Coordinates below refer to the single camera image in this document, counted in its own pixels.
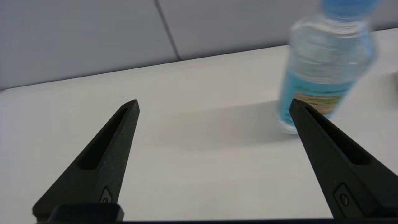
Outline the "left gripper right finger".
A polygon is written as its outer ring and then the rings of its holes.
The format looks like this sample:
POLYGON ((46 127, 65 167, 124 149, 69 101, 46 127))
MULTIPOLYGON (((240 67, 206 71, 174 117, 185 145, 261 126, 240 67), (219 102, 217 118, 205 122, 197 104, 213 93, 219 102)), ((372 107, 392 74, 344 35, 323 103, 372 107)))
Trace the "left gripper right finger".
POLYGON ((397 220, 397 175, 309 104, 289 112, 333 218, 397 220))

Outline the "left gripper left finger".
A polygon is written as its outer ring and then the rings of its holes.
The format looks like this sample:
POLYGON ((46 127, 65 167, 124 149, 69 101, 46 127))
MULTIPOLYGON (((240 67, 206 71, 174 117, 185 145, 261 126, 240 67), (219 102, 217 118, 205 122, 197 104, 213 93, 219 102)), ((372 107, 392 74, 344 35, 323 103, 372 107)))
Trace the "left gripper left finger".
POLYGON ((140 108, 122 105, 34 204, 38 222, 120 222, 118 205, 140 108))

